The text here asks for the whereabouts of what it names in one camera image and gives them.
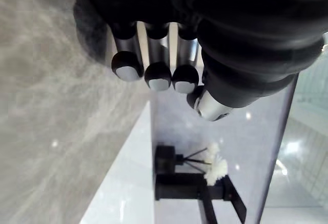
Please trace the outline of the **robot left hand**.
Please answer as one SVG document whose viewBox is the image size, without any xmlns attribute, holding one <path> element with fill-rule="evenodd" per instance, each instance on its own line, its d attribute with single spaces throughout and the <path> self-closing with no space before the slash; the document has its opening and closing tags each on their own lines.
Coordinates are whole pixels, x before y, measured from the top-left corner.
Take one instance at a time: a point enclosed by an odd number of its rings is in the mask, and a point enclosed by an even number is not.
<svg viewBox="0 0 328 224">
<path fill-rule="evenodd" d="M 327 0 L 75 0 L 85 51 L 121 80 L 173 87 L 204 119 L 273 95 L 321 55 Z"/>
</svg>

